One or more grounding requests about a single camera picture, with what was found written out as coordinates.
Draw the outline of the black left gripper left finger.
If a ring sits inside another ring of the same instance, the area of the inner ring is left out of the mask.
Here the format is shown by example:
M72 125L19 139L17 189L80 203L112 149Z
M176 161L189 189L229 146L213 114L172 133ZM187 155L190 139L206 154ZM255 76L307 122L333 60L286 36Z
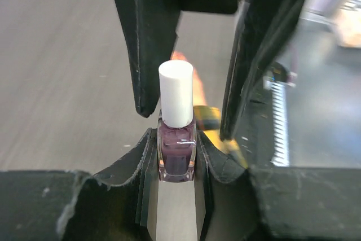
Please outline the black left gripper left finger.
M97 174L1 172L2 240L155 240L157 131Z

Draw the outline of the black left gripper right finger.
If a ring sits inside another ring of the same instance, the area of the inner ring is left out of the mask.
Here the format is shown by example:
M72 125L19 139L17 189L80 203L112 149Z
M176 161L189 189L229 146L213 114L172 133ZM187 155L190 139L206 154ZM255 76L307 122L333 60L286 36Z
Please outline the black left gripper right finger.
M360 170L242 168L198 133L198 240L359 240Z

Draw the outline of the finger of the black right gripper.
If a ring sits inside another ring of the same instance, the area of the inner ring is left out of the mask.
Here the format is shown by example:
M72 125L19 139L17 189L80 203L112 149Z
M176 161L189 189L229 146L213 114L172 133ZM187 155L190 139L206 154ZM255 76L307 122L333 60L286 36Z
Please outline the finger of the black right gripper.
M293 34L305 0L246 0L235 33L220 127L231 139L254 85L262 79Z
M125 37L136 112L154 113L160 97L158 66L177 40L180 0L115 0Z

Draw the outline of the purple nail polish bottle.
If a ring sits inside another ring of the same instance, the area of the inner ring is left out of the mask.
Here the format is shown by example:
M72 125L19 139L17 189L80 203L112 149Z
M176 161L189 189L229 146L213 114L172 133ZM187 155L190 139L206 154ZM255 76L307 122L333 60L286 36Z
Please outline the purple nail polish bottle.
M157 127L159 179L193 180L197 129L193 112L193 66L169 60L159 66L160 105Z

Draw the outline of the mannequin hand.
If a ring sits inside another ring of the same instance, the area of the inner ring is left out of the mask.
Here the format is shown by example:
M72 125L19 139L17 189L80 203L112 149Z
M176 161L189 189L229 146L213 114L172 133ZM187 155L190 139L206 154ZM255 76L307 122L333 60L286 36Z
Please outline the mannequin hand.
M187 58L179 51L174 51L171 55L171 60L182 60L185 62L189 61ZM193 105L194 106L206 106L206 96L203 88L203 83L199 78L196 68L193 69Z

